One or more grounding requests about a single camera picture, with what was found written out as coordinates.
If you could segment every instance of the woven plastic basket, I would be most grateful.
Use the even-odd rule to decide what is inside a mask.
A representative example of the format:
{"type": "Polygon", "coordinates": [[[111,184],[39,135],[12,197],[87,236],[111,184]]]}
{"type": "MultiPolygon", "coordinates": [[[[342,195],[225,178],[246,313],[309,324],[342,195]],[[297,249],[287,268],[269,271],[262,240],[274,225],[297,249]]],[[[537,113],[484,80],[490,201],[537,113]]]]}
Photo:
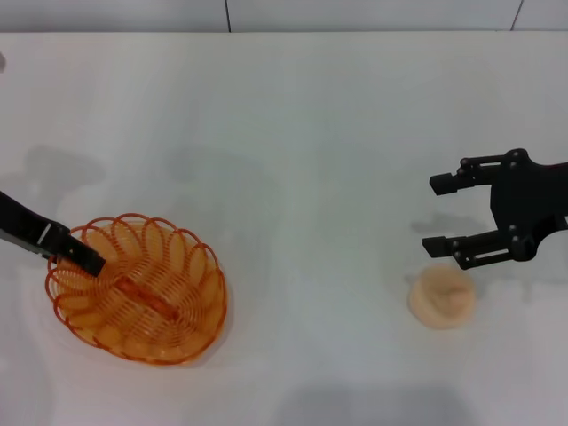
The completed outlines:
{"type": "Polygon", "coordinates": [[[131,213],[71,233],[106,259],[97,278],[65,260],[48,263],[45,289],[55,315],[82,341],[165,366],[198,359],[221,335],[225,276],[194,233],[131,213]]]}

